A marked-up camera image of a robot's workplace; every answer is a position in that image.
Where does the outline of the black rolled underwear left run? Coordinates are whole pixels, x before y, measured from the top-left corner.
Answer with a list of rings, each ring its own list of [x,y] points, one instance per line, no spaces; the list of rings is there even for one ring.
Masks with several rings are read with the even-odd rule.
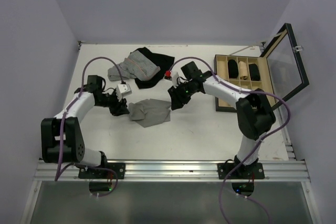
[[[235,60],[228,60],[228,75],[230,79],[236,79],[239,76],[238,64]]]

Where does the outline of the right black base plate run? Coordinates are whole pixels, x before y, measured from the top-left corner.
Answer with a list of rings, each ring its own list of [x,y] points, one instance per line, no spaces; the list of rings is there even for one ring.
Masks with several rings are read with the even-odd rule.
[[[234,169],[233,162],[218,163],[217,172],[219,179],[224,179],[226,175]],[[233,173],[230,174],[228,179],[265,179],[265,173],[262,163],[256,163],[249,166],[242,165]]]

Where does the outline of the glass box lid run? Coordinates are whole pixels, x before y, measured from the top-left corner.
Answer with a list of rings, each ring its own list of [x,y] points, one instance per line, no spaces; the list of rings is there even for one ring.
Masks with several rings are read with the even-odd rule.
[[[259,59],[266,61],[271,92],[288,101],[309,85],[301,51],[292,25],[285,23],[271,39]]]

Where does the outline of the beige rolled underwear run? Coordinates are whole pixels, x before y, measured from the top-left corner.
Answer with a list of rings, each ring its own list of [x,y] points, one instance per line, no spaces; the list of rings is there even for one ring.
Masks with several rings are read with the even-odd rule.
[[[247,80],[248,79],[248,68],[247,68],[247,64],[243,61],[240,61],[238,63],[238,68],[239,68],[239,77],[243,80]]]

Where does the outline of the black rolled underwear right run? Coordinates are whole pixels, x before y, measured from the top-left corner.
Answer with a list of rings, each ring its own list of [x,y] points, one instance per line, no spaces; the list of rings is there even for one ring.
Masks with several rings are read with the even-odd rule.
[[[249,64],[249,73],[251,81],[260,81],[260,72],[255,63]]]

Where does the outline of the black rolled underwear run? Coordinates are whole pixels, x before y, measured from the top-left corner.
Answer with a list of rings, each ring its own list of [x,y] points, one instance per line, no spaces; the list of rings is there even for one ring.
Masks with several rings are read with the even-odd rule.
[[[249,64],[249,73],[251,81],[260,81],[260,72],[255,63]]]
[[[230,79],[236,79],[239,76],[238,64],[235,60],[228,60],[228,75]]]

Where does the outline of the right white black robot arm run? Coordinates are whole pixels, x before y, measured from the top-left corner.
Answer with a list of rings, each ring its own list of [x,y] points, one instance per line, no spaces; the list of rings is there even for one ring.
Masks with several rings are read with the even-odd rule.
[[[213,70],[202,72],[195,62],[181,68],[186,81],[179,81],[179,74],[168,70],[165,78],[173,82],[168,89],[171,109],[181,109],[192,95],[203,93],[225,101],[236,110],[238,127],[243,135],[240,149],[235,156],[234,172],[240,178],[246,178],[257,162],[261,138],[270,131],[275,123],[275,115],[263,90],[249,90],[236,86],[216,75]]]

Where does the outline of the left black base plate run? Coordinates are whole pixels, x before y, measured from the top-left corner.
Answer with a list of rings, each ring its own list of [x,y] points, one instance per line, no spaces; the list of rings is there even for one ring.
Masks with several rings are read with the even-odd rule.
[[[107,163],[105,167],[80,168],[79,179],[124,179],[125,163]]]

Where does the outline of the wooden compartment box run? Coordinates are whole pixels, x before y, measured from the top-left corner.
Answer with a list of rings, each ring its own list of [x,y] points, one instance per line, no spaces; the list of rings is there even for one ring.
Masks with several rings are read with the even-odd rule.
[[[239,76],[236,79],[230,79],[228,75],[228,60],[233,59],[237,62],[243,61],[247,64],[248,79],[243,80]],[[249,64],[255,63],[258,66],[260,72],[260,81],[251,81],[249,73]],[[227,56],[227,55],[215,55],[214,57],[214,69],[215,73],[222,79],[228,81],[231,84],[239,86],[245,89],[262,89],[266,92],[273,93],[273,87],[271,84],[270,72],[266,58],[263,57],[247,57],[247,56]]]

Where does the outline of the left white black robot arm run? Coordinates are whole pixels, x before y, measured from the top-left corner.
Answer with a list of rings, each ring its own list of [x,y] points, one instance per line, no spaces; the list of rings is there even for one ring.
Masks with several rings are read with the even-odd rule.
[[[132,93],[129,84],[121,83],[112,93],[104,92],[104,79],[90,75],[87,83],[78,88],[66,108],[53,118],[43,119],[41,128],[42,159],[45,163],[74,163],[91,166],[97,178],[109,172],[106,155],[85,147],[80,123],[93,107],[108,108],[113,116],[129,114],[125,96]]]

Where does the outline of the striped grey underwear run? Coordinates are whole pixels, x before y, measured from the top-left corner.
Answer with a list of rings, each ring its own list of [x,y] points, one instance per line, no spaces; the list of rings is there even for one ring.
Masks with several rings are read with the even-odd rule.
[[[121,76],[124,79],[139,79],[140,81],[151,80],[161,68],[148,59],[143,53],[138,50],[129,54],[123,62],[117,64],[108,69],[108,79],[110,81],[121,80],[118,69]]]

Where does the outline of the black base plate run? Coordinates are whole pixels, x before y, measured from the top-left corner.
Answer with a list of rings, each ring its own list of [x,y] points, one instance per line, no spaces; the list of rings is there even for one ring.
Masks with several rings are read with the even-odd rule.
[[[217,172],[219,179],[224,179],[226,175],[234,169],[233,162],[218,163]],[[262,163],[256,163],[249,166],[242,165],[233,173],[230,174],[228,179],[265,179],[265,173]]]
[[[105,167],[80,168],[79,179],[124,179],[125,163],[107,163]]]

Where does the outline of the aluminium mounting rail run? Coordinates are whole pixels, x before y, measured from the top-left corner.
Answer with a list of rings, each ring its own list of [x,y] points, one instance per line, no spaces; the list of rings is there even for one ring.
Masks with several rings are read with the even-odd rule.
[[[125,163],[123,182],[219,182],[217,164],[226,161],[155,161],[108,160],[108,163]],[[265,179],[260,182],[309,182],[310,176],[304,161],[259,161]],[[233,179],[233,182],[248,181]]]

